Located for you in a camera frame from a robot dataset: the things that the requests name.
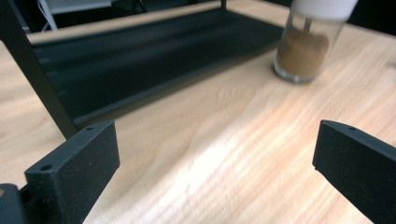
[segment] spice jar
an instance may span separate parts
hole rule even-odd
[[[276,73],[294,82],[320,74],[358,0],[294,0],[275,59]]]

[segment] wooden table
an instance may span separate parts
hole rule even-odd
[[[278,25],[288,15],[262,1],[228,8]],[[370,223],[312,158],[322,119],[396,146],[396,38],[347,25],[325,71],[304,85],[274,74],[275,55],[117,119],[121,167],[85,223]],[[23,171],[64,138],[4,46],[0,59],[0,182],[22,187]]]

